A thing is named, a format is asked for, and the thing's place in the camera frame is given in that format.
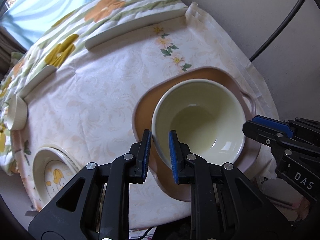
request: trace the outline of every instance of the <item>green leaf print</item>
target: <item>green leaf print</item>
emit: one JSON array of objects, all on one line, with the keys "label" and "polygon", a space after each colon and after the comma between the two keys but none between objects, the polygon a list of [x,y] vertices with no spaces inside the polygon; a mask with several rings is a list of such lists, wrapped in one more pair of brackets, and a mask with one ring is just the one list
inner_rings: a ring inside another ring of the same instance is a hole
[{"label": "green leaf print", "polygon": [[192,65],[191,64],[188,64],[188,63],[185,63],[184,65],[183,65],[183,71],[184,72],[186,72],[187,71],[187,68],[190,68]]},{"label": "green leaf print", "polygon": [[176,45],[172,45],[169,47],[170,49],[179,49]]},{"label": "green leaf print", "polygon": [[167,51],[166,49],[161,49],[161,52],[163,54],[163,56],[171,56],[171,53],[169,51]]},{"label": "green leaf print", "polygon": [[168,36],[168,35],[169,35],[168,33],[164,33],[164,34],[161,35],[161,38],[164,39],[164,37],[166,37],[166,36]]},{"label": "green leaf print", "polygon": [[25,157],[25,159],[26,159],[26,161],[27,161],[28,166],[30,166],[30,162],[29,162],[29,160],[28,160],[27,156],[26,156],[26,155],[23,155],[23,156]]},{"label": "green leaf print", "polygon": [[24,152],[25,154],[27,154],[27,155],[31,155],[31,151],[29,150],[28,146],[29,146],[29,141],[26,140],[26,141],[24,142],[24,151],[23,151],[23,152]]}]

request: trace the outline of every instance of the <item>curtain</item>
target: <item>curtain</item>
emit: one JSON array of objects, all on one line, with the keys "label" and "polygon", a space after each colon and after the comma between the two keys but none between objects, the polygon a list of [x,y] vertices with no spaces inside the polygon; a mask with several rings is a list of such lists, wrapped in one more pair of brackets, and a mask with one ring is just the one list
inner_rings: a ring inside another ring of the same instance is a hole
[{"label": "curtain", "polygon": [[5,28],[0,26],[0,73],[2,77],[7,73],[10,60],[11,53],[17,51],[21,53],[25,53],[26,49],[22,47],[8,32]]},{"label": "curtain", "polygon": [[2,16],[1,25],[29,49],[57,20],[91,0],[17,0]]}]

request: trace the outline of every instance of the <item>brown tray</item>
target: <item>brown tray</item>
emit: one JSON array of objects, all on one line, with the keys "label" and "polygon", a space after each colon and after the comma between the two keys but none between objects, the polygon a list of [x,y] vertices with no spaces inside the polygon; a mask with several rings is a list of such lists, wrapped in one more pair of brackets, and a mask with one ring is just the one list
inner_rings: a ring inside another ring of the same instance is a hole
[{"label": "brown tray", "polygon": [[[194,78],[203,78],[218,82],[228,88],[239,100],[246,120],[251,120],[256,115],[256,105],[253,98],[243,90],[228,73],[214,67],[200,67],[193,71],[177,75],[162,82],[147,91],[137,103],[132,115],[132,130],[137,141],[141,140],[144,129],[151,130],[153,112],[160,98],[174,85]],[[247,98],[251,104],[249,110],[244,101]],[[261,144],[246,138],[244,148],[235,162],[238,169],[245,173],[257,159]],[[191,201],[190,185],[175,184],[172,170],[161,160],[154,145],[151,145],[149,170],[156,179],[159,187],[170,197],[181,201]]]}]

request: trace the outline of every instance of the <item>white cup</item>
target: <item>white cup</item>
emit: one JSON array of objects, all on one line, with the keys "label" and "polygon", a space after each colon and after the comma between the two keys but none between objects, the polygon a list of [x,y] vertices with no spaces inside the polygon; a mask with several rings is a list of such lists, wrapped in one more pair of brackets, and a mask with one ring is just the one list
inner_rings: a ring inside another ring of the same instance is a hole
[{"label": "white cup", "polygon": [[244,146],[244,111],[236,96],[207,79],[190,79],[170,88],[153,113],[151,131],[156,150],[171,168],[169,131],[207,162],[234,163]]},{"label": "white cup", "polygon": [[28,107],[25,101],[17,94],[12,95],[9,101],[7,126],[9,130],[22,130],[26,125]]}]

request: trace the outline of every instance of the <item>black cable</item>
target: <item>black cable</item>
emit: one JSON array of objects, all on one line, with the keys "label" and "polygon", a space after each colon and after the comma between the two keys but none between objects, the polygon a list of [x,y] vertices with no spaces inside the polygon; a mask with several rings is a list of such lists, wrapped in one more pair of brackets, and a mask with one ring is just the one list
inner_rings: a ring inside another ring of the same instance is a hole
[{"label": "black cable", "polygon": [[154,228],[154,227],[148,228],[148,230],[145,231],[142,236],[140,236],[139,238],[132,239],[132,240],[142,240],[143,238],[146,237],[146,235],[150,232],[150,230],[151,230],[152,228]]},{"label": "black cable", "polygon": [[276,31],[267,39],[267,41],[252,55],[249,59],[251,62],[254,61],[257,56],[259,56],[270,44],[274,41],[276,37],[284,30],[284,28],[288,25],[288,23],[293,19],[293,17],[297,14],[301,6],[305,0],[298,0],[295,6],[292,8],[291,12],[287,15],[284,21],[280,24],[280,26],[276,29]]}]

